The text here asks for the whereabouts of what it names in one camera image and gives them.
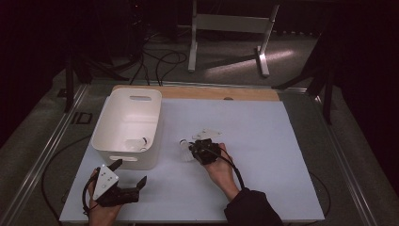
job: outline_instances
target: transparent plastic object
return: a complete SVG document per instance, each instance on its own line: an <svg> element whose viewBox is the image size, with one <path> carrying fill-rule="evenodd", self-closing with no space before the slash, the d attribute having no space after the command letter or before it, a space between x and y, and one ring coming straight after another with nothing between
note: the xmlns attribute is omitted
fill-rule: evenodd
<svg viewBox="0 0 399 226"><path fill-rule="evenodd" d="M195 159L191 151L188 149L188 147L190 147L190 143L187 142L187 140L182 139L180 141L180 149L181 149L180 157L184 162L190 162Z"/></svg>

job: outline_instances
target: small black object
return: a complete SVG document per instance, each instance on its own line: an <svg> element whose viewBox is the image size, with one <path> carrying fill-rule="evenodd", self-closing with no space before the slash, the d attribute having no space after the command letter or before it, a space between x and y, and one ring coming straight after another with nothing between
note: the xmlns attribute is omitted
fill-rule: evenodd
<svg viewBox="0 0 399 226"><path fill-rule="evenodd" d="M191 143L188 149L202 165L208 165L217 160L221 154L221 149L217 143L213 143L211 139L197 139L195 143Z"/></svg>

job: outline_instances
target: bin handle cutout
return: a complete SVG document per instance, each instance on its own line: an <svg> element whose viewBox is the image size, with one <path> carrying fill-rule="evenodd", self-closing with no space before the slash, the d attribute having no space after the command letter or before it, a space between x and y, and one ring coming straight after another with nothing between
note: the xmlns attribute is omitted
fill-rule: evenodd
<svg viewBox="0 0 399 226"><path fill-rule="evenodd" d="M152 100L152 98L149 96L135 96L135 95L130 96L130 99L132 101L142 101L142 102L150 102Z"/></svg>
<svg viewBox="0 0 399 226"><path fill-rule="evenodd" d="M136 157L126 157L126 156L109 156L109 159L112 161L116 161L118 159L122 159L122 161L126 162L136 162L138 159Z"/></svg>

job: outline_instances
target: dark background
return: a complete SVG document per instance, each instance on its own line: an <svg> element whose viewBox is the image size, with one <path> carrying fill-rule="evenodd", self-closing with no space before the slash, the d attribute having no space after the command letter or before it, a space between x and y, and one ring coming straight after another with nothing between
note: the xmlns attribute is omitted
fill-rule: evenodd
<svg viewBox="0 0 399 226"><path fill-rule="evenodd" d="M132 37L135 33L127 28L129 24L140 21L143 29L158 29L177 40L176 25L191 23L190 1L134 2L138 8L132 10L128 1L122 0L0 2L0 145L49 90L53 77L65 68L65 55L71 46L95 60L112 63L112 57L127 57L125 46L120 45L124 39L136 39L129 53L139 48L141 39ZM199 11L207 12L214 3L203 1ZM223 4L219 12L245 14L250 11L246 8L261 8L252 10L251 15L267 16L271 6L238 1ZM329 34L320 37L319 42L324 42L322 54L311 57L337 56L335 85L342 88L344 99L397 193L398 13L394 1L284 2L274 26L280 35ZM121 40L108 36L115 32L121 33Z"/></svg>

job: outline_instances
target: black sleeve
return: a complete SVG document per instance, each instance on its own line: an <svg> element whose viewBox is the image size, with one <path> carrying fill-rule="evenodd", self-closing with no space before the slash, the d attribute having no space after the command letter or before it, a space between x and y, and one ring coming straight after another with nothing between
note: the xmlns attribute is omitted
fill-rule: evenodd
<svg viewBox="0 0 399 226"><path fill-rule="evenodd" d="M263 192L244 188L227 205L226 219L231 226L282 226Z"/></svg>

